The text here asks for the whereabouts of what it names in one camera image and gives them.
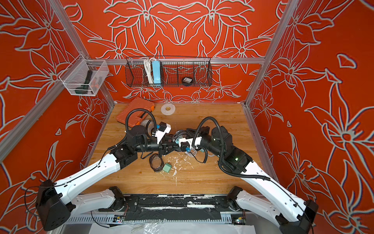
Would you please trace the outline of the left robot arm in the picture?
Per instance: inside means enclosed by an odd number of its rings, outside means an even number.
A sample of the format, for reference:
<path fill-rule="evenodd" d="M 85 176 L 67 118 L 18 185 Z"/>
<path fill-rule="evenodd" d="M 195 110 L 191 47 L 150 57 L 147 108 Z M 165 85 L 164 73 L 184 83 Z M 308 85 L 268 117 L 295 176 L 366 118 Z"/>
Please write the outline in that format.
<path fill-rule="evenodd" d="M 129 119 L 136 112 L 148 113 L 152 118 L 152 136 L 147 135 L 145 126 L 129 126 Z M 106 176 L 129 166 L 137 160 L 139 152 L 158 152 L 160 156 L 165 156 L 179 148 L 179 144 L 169 134 L 171 126 L 164 122 L 157 123 L 154 115 L 146 109 L 130 111 L 125 125 L 125 137 L 118 144 L 109 147 L 99 161 L 71 176 L 56 182 L 48 179 L 37 186 L 37 216 L 45 231 L 51 231 L 67 221 L 77 208 L 73 204 L 77 195 Z"/>

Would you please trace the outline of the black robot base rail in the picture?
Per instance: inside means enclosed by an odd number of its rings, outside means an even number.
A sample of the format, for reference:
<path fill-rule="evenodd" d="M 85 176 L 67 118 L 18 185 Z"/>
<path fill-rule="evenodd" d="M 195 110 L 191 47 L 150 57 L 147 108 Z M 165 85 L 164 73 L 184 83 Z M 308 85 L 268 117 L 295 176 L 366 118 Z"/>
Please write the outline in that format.
<path fill-rule="evenodd" d="M 243 223 L 249 214 L 226 195 L 126 195 L 119 211 L 100 208 L 94 214 L 115 215 L 118 221 L 196 221 Z"/>

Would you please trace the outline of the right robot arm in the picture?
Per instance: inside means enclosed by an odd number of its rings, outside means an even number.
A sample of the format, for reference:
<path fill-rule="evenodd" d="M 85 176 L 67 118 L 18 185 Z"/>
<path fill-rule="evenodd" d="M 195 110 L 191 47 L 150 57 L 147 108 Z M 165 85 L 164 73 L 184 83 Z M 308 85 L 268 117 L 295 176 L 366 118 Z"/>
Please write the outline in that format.
<path fill-rule="evenodd" d="M 271 178 L 252 157 L 234 146 L 232 135 L 215 118 L 204 118 L 189 136 L 177 140 L 181 151 L 203 149 L 206 153 L 211 152 L 219 158 L 218 167 L 223 173 L 241 178 L 264 196 L 263 199 L 254 197 L 235 186 L 228 194 L 233 206 L 261 216 L 283 234 L 314 233 L 318 205 L 299 198 Z"/>

